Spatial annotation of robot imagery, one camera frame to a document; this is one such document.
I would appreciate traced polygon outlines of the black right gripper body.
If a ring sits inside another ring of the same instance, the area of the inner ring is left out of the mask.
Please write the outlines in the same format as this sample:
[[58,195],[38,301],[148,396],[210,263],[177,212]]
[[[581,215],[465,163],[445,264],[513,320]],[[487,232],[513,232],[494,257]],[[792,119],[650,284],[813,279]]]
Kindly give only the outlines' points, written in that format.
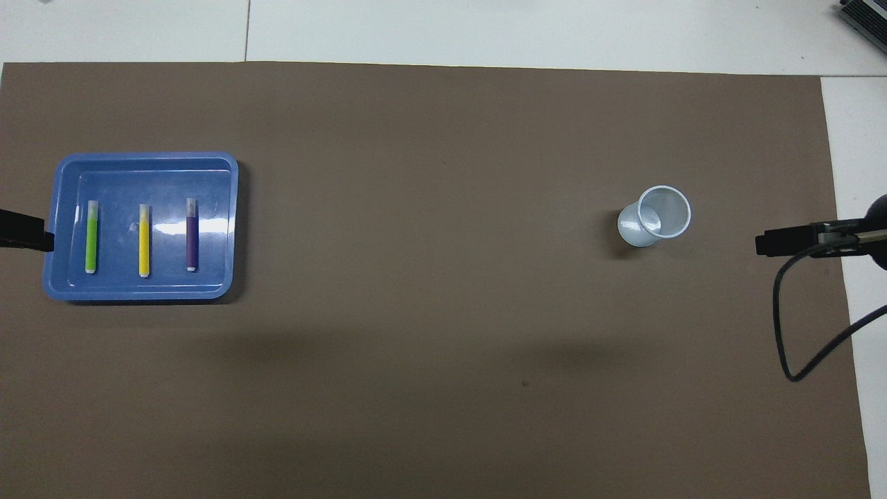
[[877,198],[862,218],[827,222],[821,242],[832,246],[831,256],[869,256],[886,269],[886,196]]

